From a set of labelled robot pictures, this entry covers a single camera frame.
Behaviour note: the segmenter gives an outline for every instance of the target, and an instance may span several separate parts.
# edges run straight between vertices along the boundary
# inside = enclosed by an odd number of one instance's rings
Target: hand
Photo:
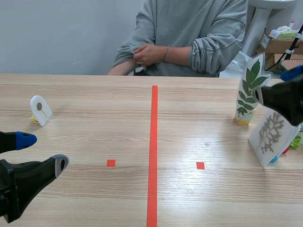
[[[166,48],[165,46],[156,46],[153,44],[145,44],[138,47],[134,51],[136,53],[134,55],[136,64],[147,67],[160,62],[164,57]]]

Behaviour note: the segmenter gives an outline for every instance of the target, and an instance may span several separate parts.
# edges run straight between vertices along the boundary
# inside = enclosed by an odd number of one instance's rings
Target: bracelet
[[[162,61],[165,60],[166,55],[167,55],[167,52],[169,51],[169,48],[170,48],[170,46],[168,46],[168,47],[166,48],[166,50],[165,50],[165,52],[164,52],[164,57],[163,57]]]

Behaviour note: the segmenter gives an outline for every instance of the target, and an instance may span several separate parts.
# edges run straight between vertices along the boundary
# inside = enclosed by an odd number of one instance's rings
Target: yellow base
[[[32,117],[30,119],[32,120],[32,122],[38,123],[38,121],[36,120],[35,116],[32,115]]]
[[[252,117],[254,116],[256,110],[254,110],[251,114],[243,117],[241,120],[237,121],[237,115],[235,115],[234,120],[239,126],[249,125]]]

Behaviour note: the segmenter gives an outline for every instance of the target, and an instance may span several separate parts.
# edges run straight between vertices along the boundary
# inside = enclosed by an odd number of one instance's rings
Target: white card with leaf
[[[264,53],[257,55],[248,61],[243,72],[237,98],[237,121],[244,120],[257,107],[258,102],[252,96],[252,91],[256,87],[265,86],[271,79],[272,73],[264,72],[264,59]]]
[[[301,126],[292,126],[286,118],[269,110],[249,137],[249,142],[263,167],[285,151],[300,132]]]

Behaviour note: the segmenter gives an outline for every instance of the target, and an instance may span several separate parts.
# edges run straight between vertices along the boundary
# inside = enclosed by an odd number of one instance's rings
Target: red square marker
[[[205,169],[204,162],[197,162],[197,169]]]
[[[115,167],[116,166],[116,160],[107,160],[107,167]]]

